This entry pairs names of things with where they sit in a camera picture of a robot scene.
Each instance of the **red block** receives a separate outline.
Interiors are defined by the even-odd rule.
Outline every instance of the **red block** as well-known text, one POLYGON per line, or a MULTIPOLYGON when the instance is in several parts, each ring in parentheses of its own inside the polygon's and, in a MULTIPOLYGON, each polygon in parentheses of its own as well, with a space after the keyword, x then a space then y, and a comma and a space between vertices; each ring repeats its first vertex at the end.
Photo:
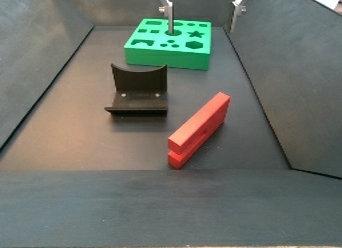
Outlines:
POLYGON ((179 169, 224 121, 230 96, 219 92, 168 137, 168 163, 179 169))

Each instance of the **shape sorter hole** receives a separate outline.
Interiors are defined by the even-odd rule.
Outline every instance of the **shape sorter hole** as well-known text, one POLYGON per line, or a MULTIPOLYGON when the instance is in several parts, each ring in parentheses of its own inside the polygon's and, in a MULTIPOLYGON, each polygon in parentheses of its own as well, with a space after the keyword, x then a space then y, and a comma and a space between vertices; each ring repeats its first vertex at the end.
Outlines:
POLYGON ((168 33, 168 30, 167 30, 167 31, 165 31, 165 34, 167 34, 168 36, 179 36, 179 35, 181 35, 181 31, 177 30, 177 29, 175 29, 175 30, 173 30, 173 33, 169 34, 169 33, 168 33))
POLYGON ((155 41, 153 41, 153 40, 133 39, 133 41, 132 41, 131 44, 132 44, 132 45, 136 45, 136 44, 139 44, 139 43, 147 44, 148 46, 152 46, 153 43, 155 43, 155 41))
POLYGON ((195 50, 203 48, 203 44, 198 41, 191 41, 185 43, 185 47, 195 50))
POLYGON ((161 21, 148 20, 148 21, 145 22, 145 25, 161 25, 161 21))

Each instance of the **circular hole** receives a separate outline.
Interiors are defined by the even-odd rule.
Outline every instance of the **circular hole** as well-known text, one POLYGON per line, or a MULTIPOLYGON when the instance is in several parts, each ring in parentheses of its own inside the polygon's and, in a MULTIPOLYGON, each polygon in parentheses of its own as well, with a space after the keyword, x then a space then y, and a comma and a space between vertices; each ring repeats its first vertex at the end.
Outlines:
POLYGON ((179 36, 179 35, 181 35, 181 31, 180 30, 173 30, 173 33, 172 34, 169 34, 168 33, 168 30, 165 31, 165 34, 168 35, 168 36, 179 36))

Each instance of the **gray floor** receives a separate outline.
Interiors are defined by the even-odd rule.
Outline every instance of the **gray floor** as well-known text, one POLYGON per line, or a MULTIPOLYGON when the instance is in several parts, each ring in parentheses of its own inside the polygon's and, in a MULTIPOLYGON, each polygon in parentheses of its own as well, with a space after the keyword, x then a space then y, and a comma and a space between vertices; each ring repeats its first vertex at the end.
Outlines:
POLYGON ((342 182, 296 171, 0 173, 1 247, 342 245, 342 182))
POLYGON ((223 126, 184 169, 288 169, 222 28, 208 71, 168 69, 167 117, 112 117, 111 63, 127 66, 133 29, 97 28, 0 154, 1 171, 165 170, 167 138, 219 92, 231 95, 223 126))

